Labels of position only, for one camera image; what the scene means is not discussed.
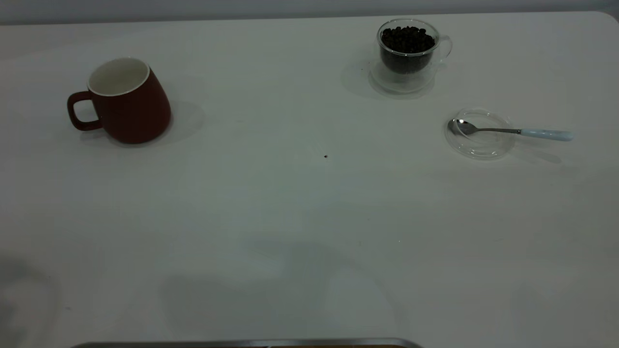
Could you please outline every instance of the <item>spoon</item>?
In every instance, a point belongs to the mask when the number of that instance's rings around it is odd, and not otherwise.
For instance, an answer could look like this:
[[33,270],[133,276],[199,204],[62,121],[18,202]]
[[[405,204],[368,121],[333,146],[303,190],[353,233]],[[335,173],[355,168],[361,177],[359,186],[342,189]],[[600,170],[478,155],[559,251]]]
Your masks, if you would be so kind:
[[574,139],[572,132],[566,131],[549,131],[547,129],[506,129],[506,128],[477,128],[473,124],[464,120],[453,119],[449,121],[447,127],[454,133],[458,134],[457,130],[460,129],[464,135],[471,135],[477,132],[489,131],[489,132],[502,132],[502,133],[514,133],[527,137],[540,137],[543,139],[570,141]]

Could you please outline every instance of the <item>double-walled glass cup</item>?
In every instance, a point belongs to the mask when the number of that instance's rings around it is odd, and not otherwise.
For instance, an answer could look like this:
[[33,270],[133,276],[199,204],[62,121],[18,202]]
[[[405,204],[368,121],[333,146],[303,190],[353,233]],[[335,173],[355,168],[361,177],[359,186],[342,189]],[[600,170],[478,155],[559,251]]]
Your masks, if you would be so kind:
[[[425,33],[434,39],[435,44],[418,53],[392,50],[383,43],[382,36],[386,29],[397,27],[425,29]],[[378,29],[376,39],[378,58],[372,65],[372,77],[382,88],[395,93],[412,93],[426,87],[434,78],[438,64],[447,58],[452,48],[449,36],[440,35],[431,24],[417,19],[390,20]]]

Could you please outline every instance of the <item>red mug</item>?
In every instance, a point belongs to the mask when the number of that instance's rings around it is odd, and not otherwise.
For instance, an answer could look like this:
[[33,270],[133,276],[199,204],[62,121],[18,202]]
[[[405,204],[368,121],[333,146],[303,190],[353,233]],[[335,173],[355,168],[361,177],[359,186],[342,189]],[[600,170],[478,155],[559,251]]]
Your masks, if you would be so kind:
[[[82,122],[73,105],[88,99],[98,120]],[[155,139],[170,124],[170,102],[163,87],[148,64],[130,57],[98,67],[88,79],[88,91],[72,94],[67,108],[75,128],[103,128],[116,140],[128,144]]]

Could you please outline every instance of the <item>mug handle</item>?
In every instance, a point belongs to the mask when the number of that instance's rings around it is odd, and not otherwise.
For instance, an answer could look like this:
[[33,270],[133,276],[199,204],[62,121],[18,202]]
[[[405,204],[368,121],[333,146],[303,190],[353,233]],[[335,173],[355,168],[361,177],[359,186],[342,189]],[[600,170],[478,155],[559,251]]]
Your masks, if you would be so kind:
[[454,47],[454,43],[447,35],[441,35],[439,40],[439,45],[443,45],[446,47],[441,49],[441,61],[443,61],[443,59],[447,58],[447,56],[449,56],[449,54],[451,53],[451,49]]
[[102,127],[101,120],[81,122],[77,119],[76,111],[73,108],[73,105],[77,102],[81,102],[82,100],[90,99],[90,92],[85,90],[83,92],[73,93],[71,96],[69,96],[69,100],[67,100],[67,109],[69,110],[69,118],[71,119],[71,123],[75,128],[81,131],[91,131],[93,129],[99,129]]

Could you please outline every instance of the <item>white table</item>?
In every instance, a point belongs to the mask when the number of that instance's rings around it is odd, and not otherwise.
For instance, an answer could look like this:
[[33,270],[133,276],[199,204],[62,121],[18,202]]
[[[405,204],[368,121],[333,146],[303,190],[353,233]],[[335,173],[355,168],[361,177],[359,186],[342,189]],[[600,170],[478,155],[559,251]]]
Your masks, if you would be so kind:
[[[367,75],[391,18],[0,27],[0,346],[617,346],[617,22],[419,16],[454,50],[397,99]],[[66,111],[127,55],[174,112],[145,146]],[[476,162],[442,127],[477,106],[576,139]]]

